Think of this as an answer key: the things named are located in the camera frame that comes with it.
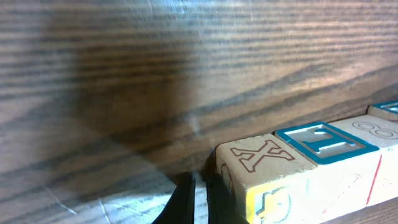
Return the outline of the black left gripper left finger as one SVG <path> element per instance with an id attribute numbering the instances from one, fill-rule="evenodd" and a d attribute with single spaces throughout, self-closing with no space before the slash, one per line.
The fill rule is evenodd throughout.
<path id="1" fill-rule="evenodd" d="M 195 213 L 195 178 L 183 172 L 180 182 L 153 224 L 193 224 Z"/>

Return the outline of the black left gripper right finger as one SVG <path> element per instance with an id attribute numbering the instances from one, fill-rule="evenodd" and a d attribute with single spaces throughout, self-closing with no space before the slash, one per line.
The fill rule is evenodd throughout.
<path id="1" fill-rule="evenodd" d="M 234 206 L 232 196 L 219 174 L 206 181 L 208 223 L 209 224 L 248 224 Z"/>

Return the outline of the yellow block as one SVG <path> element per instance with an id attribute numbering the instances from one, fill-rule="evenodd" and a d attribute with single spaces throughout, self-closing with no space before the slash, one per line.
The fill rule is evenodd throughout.
<path id="1" fill-rule="evenodd" d="M 316 167 L 272 134 L 219 144 L 216 171 L 248 223 L 303 223 Z"/>

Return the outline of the white red-sided block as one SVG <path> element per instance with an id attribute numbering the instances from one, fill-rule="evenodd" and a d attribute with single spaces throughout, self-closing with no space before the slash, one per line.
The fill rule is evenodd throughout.
<path id="1" fill-rule="evenodd" d="M 397 123 L 371 115 L 362 115 L 331 123 L 363 141 L 379 148 L 360 156 L 369 184 L 365 205 L 372 206 L 397 197 Z"/>

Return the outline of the white outline block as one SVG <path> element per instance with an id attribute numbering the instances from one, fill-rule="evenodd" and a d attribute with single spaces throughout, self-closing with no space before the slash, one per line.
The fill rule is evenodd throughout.
<path id="1" fill-rule="evenodd" d="M 397 105 L 397 101 L 373 104 L 368 107 L 367 114 L 388 121 L 397 122 Z"/>

